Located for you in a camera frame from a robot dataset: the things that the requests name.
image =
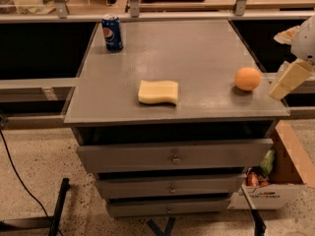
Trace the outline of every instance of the black cable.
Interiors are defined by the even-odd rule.
[[[45,207],[43,206],[43,204],[29,191],[29,189],[27,188],[27,186],[25,185],[25,183],[24,183],[23,180],[21,179],[21,177],[20,177],[20,175],[19,175],[19,173],[18,173],[18,171],[17,171],[17,169],[16,169],[16,167],[15,167],[15,165],[14,165],[14,163],[13,163],[13,160],[12,160],[12,158],[11,158],[11,154],[10,154],[10,151],[9,151],[9,148],[8,148],[8,145],[7,145],[7,141],[6,141],[6,139],[4,138],[4,136],[3,136],[3,133],[2,133],[1,128],[0,128],[0,135],[1,135],[1,138],[2,138],[2,141],[3,141],[3,144],[4,144],[4,147],[6,148],[6,151],[7,151],[7,154],[8,154],[10,163],[11,163],[11,166],[12,166],[14,172],[16,173],[16,175],[17,175],[17,177],[18,177],[20,183],[22,184],[22,186],[24,187],[24,189],[28,192],[28,194],[41,206],[41,208],[42,208],[43,212],[45,213],[45,215],[48,216],[48,213],[47,213]],[[62,234],[62,232],[59,230],[59,228],[58,228],[58,232],[60,233],[61,236],[63,236],[63,234]]]

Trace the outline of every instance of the metal leg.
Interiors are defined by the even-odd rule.
[[[66,19],[69,15],[65,0],[55,0],[56,12],[60,19]]]
[[[157,236],[170,236],[171,231],[173,229],[175,223],[175,218],[174,217],[170,217],[168,219],[168,222],[166,224],[165,230],[164,232],[162,232],[159,227],[155,224],[155,222],[153,220],[149,220],[147,222],[148,226],[151,228],[151,230],[157,235]]]
[[[60,187],[60,192],[58,196],[58,201],[56,204],[55,212],[53,214],[53,219],[51,222],[50,230],[48,236],[55,236],[57,235],[58,232],[58,227],[59,227],[59,222],[60,222],[60,217],[61,217],[61,212],[63,209],[63,205],[65,203],[66,199],[66,194],[67,191],[69,190],[70,185],[69,185],[69,179],[64,178],[61,183]]]
[[[272,133],[274,132],[277,124],[279,123],[280,120],[278,119],[274,119],[273,123],[270,125],[270,127],[268,128],[268,130],[266,131],[266,134],[264,135],[264,138],[270,138]]]
[[[244,194],[245,200],[251,209],[252,216],[255,220],[255,236],[264,236],[266,231],[266,224],[263,218],[260,216],[258,210],[256,209],[252,199],[249,197],[246,187],[241,185],[241,190]]]
[[[133,18],[139,17],[139,0],[129,0],[130,3],[130,15]]]
[[[0,232],[50,228],[48,236],[57,235],[62,208],[65,202],[66,193],[69,188],[69,179],[64,178],[62,180],[59,197],[53,216],[3,220],[0,221]]]
[[[233,7],[233,13],[236,16],[243,16],[246,9],[247,0],[236,0],[236,3]]]

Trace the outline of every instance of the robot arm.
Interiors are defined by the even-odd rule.
[[[291,53],[297,59],[278,71],[269,96],[280,100],[312,76],[315,64],[315,17],[309,18],[299,28],[291,41]]]

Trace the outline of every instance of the cardboard box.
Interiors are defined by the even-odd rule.
[[[315,167],[286,121],[273,133],[276,158],[270,175],[272,184],[263,188],[246,186],[256,209],[278,209],[307,186],[315,188]],[[249,209],[241,190],[231,196],[229,209]]]

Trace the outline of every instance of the drawer handle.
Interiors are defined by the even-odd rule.
[[[173,186],[170,187],[169,193],[170,193],[170,194],[175,194],[175,193],[176,193],[176,190],[175,190],[175,188],[174,188]]]
[[[171,160],[172,164],[180,164],[181,160],[177,157],[177,154],[174,155],[174,157]]]

